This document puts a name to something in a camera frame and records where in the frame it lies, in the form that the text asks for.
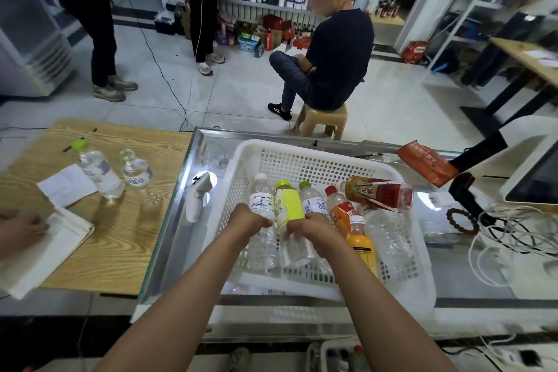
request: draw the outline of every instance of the plastic stool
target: plastic stool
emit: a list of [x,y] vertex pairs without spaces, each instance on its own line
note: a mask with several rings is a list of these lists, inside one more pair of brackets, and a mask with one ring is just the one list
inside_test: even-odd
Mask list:
[[[294,131],[300,132],[303,137],[311,137],[317,124],[325,125],[325,134],[331,136],[335,133],[333,139],[340,140],[347,122],[347,107],[345,104],[335,111],[319,111],[312,109],[304,104],[296,119]],[[300,130],[300,124],[304,122],[303,129]]]

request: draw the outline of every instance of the table leg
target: table leg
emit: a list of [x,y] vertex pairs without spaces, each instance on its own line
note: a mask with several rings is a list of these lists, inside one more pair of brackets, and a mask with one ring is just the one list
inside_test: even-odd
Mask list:
[[504,106],[513,96],[519,93],[525,84],[527,84],[531,79],[535,78],[536,74],[529,69],[526,69],[521,74],[517,76],[506,89],[501,92],[496,99],[484,109],[484,113],[487,115],[493,115],[498,109]]
[[545,103],[551,101],[556,97],[558,93],[551,88],[551,86],[546,86],[537,93],[533,99],[529,100],[527,104],[520,108],[515,114],[513,114],[505,123],[506,125],[508,122],[513,121],[521,116],[532,115],[537,110],[545,105]]

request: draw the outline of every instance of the man sitting on stool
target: man sitting on stool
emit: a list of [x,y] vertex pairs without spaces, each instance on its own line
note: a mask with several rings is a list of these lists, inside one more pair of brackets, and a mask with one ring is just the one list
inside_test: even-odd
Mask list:
[[291,119],[296,95],[313,109],[333,111],[366,75],[374,29],[370,17],[353,9],[351,0],[312,0],[313,11],[328,17],[314,32],[306,55],[275,51],[269,63],[285,80],[281,103],[267,105],[285,121]]

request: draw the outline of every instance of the grey sneaker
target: grey sneaker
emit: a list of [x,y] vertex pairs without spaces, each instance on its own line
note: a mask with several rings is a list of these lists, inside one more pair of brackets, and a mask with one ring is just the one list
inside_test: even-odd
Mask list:
[[218,53],[215,53],[215,52],[206,55],[205,58],[207,60],[211,60],[215,63],[225,63],[225,56],[221,56],[221,55],[219,55]]
[[201,72],[201,75],[205,75],[205,76],[213,75],[213,71],[211,70],[209,65],[207,65],[205,62],[198,63],[198,70]]
[[122,91],[134,91],[138,89],[138,85],[134,83],[134,81],[124,81],[118,75],[109,75],[108,86]]
[[126,96],[122,90],[116,90],[112,87],[98,87],[93,85],[93,95],[109,102],[123,102]]
[[227,372],[250,372],[252,355],[246,347],[238,347],[230,354]]

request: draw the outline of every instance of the navy t-shirt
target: navy t-shirt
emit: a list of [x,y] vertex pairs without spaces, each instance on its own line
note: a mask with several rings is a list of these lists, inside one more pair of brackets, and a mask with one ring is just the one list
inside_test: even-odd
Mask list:
[[306,58],[316,67],[312,107],[335,110],[366,75],[374,28],[360,9],[341,10],[316,28]]

